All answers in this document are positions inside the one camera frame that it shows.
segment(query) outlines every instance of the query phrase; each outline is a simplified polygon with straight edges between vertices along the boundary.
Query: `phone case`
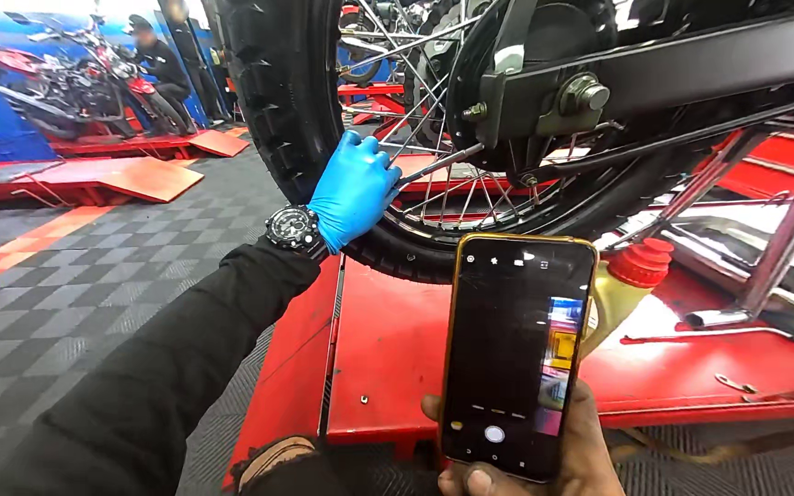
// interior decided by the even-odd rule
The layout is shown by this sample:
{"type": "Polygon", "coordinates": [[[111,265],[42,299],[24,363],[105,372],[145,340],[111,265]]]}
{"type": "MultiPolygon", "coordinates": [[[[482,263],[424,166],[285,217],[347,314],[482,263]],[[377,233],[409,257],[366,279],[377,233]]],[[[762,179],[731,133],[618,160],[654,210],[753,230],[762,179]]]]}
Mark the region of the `phone case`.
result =
{"type": "MultiPolygon", "coordinates": [[[[469,242],[470,240],[480,239],[480,238],[514,239],[514,240],[519,240],[519,241],[532,240],[532,241],[548,241],[548,242],[576,242],[578,244],[582,244],[585,247],[589,248],[590,251],[593,252],[593,270],[590,271],[590,282],[588,284],[588,288],[589,288],[590,293],[587,296],[587,305],[585,306],[585,310],[584,310],[584,316],[583,316],[584,327],[582,329],[582,332],[580,333],[581,336],[586,336],[587,335],[587,325],[588,325],[588,320],[590,318],[590,307],[593,306],[592,290],[593,290],[593,285],[594,285],[594,282],[595,282],[595,279],[596,279],[596,266],[599,265],[599,251],[588,240],[580,239],[580,238],[577,238],[577,237],[570,237],[570,236],[550,237],[550,236],[535,236],[535,235],[520,235],[520,234],[500,234],[500,233],[488,233],[488,232],[471,233],[471,234],[468,234],[468,235],[462,237],[461,240],[458,242],[458,249],[457,249],[457,251],[455,253],[455,270],[453,272],[453,292],[452,292],[452,299],[451,299],[451,301],[449,303],[449,331],[447,333],[447,354],[446,354],[446,363],[445,363],[444,368],[443,368],[443,389],[442,389],[443,392],[441,393],[440,412],[439,412],[439,418],[441,419],[441,421],[437,422],[437,447],[440,449],[440,453],[443,452],[443,439],[442,438],[443,438],[444,425],[442,423],[442,419],[445,416],[445,409],[446,409],[446,404],[447,404],[447,395],[448,395],[448,392],[447,392],[447,379],[448,379],[448,372],[449,372],[449,357],[452,355],[452,337],[453,337],[452,334],[453,334],[453,323],[454,323],[454,318],[455,318],[455,296],[456,296],[456,293],[457,293],[457,290],[458,290],[457,282],[458,282],[458,275],[459,275],[459,269],[460,269],[460,264],[461,264],[461,253],[462,253],[462,251],[464,249],[465,243],[469,242]]],[[[579,347],[580,347],[580,343],[582,341],[583,341],[583,339],[575,340],[573,356],[578,356],[578,350],[579,350],[579,347]]],[[[569,388],[570,392],[568,393],[567,398],[566,398],[566,406],[563,409],[563,416],[564,417],[567,417],[567,415],[568,415],[568,409],[569,409],[570,403],[571,403],[571,401],[570,401],[571,400],[571,391],[574,390],[574,382],[577,379],[577,375],[578,375],[578,364],[577,364],[577,362],[575,362],[574,366],[572,367],[571,371],[569,372],[569,384],[571,385],[571,387],[569,388]]],[[[566,427],[565,423],[561,423],[559,425],[559,434],[558,434],[557,437],[560,440],[562,440],[563,430],[565,429],[565,427],[566,427]]],[[[444,457],[446,457],[447,460],[451,460],[453,462],[460,462],[460,463],[466,463],[467,462],[465,460],[457,460],[455,458],[447,457],[445,455],[444,455],[444,457]]],[[[529,482],[534,482],[534,483],[537,483],[537,484],[544,484],[544,483],[549,481],[549,480],[529,479],[529,478],[525,478],[525,477],[523,477],[521,475],[513,474],[513,473],[510,473],[510,472],[506,472],[506,473],[510,474],[511,476],[513,476],[513,477],[515,477],[517,479],[528,480],[529,482]]]]}

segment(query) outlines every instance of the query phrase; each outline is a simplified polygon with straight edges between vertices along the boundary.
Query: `hand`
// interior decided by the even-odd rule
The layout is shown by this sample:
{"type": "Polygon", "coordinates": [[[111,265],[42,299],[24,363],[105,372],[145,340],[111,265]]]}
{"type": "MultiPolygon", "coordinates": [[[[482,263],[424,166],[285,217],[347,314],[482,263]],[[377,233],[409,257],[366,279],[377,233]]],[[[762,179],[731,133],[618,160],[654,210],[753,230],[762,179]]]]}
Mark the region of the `hand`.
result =
{"type": "Polygon", "coordinates": [[[393,186],[403,172],[389,169],[390,162],[372,136],[361,141],[353,130],[342,134],[308,204],[318,215],[318,230],[330,254],[376,225],[397,196],[393,186]]]}
{"type": "MultiPolygon", "coordinates": [[[[435,422],[439,406],[439,396],[422,399],[422,411],[435,422]]],[[[593,393],[580,380],[563,422],[562,466],[555,485],[513,479],[488,463],[453,463],[437,479],[440,491],[444,496],[624,496],[602,437],[593,393]]]]}

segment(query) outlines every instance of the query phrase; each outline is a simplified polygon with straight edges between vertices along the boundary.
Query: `black jacket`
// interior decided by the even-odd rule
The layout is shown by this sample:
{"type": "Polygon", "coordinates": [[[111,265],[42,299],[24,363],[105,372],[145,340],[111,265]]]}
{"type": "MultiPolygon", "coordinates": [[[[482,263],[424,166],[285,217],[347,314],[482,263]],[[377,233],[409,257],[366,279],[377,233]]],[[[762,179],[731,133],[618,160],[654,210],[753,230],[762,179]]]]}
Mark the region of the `black jacket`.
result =
{"type": "Polygon", "coordinates": [[[195,37],[189,29],[189,22],[183,21],[179,24],[169,24],[170,35],[173,36],[176,49],[182,56],[182,62],[186,66],[192,67],[201,66],[201,55],[198,53],[198,47],[195,45],[195,37]]]}
{"type": "Polygon", "coordinates": [[[318,274],[264,237],[227,254],[38,417],[0,495],[173,494],[186,437],[318,274]]]}
{"type": "Polygon", "coordinates": [[[137,62],[147,62],[146,72],[157,77],[160,82],[172,83],[183,89],[189,89],[189,78],[182,71],[179,58],[164,41],[159,39],[148,49],[138,46],[137,62]]]}

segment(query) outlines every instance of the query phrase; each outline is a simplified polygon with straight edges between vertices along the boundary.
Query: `workshop floor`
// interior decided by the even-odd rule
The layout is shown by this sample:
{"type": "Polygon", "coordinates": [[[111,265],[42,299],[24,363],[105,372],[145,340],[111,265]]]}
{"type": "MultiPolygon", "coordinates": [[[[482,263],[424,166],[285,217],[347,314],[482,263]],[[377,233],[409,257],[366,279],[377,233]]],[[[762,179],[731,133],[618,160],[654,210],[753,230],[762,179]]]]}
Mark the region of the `workshop floor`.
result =
{"type": "MultiPolygon", "coordinates": [[[[174,202],[107,210],[0,275],[0,464],[39,412],[164,304],[215,270],[227,251],[258,237],[270,212],[284,204],[253,147],[233,159],[203,159],[190,167],[205,178],[174,202]]],[[[64,213],[0,210],[0,245],[64,213]]],[[[270,339],[271,330],[189,438],[178,493],[220,493],[270,339]]],[[[792,427],[794,420],[645,432],[702,453],[708,446],[792,427]]],[[[609,437],[626,443],[617,434],[609,437]]],[[[390,446],[350,446],[338,455],[335,465],[353,475],[350,486],[357,493],[437,493],[434,474],[393,467],[390,446]],[[368,469],[358,470],[359,464],[368,469]]],[[[794,496],[794,448],[718,466],[643,452],[622,463],[618,473],[629,495],[794,496]]]]}
{"type": "MultiPolygon", "coordinates": [[[[252,146],[190,168],[205,177],[174,202],[112,209],[0,275],[0,463],[39,412],[286,202],[252,146]]],[[[0,210],[0,245],[64,212],[0,210]]],[[[181,493],[218,492],[270,338],[189,438],[181,493]]]]}

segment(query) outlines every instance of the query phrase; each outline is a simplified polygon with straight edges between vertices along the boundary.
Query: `oil bottle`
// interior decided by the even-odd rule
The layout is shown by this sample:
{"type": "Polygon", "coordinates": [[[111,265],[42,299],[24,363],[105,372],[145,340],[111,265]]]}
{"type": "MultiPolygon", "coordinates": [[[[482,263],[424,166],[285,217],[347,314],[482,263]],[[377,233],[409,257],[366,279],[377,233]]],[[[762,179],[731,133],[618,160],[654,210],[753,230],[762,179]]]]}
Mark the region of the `oil bottle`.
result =
{"type": "Polygon", "coordinates": [[[599,262],[593,287],[595,324],[593,319],[588,323],[580,344],[581,359],[605,341],[639,302],[664,280],[672,251],[672,244],[647,237],[642,242],[630,244],[611,260],[599,262]]]}

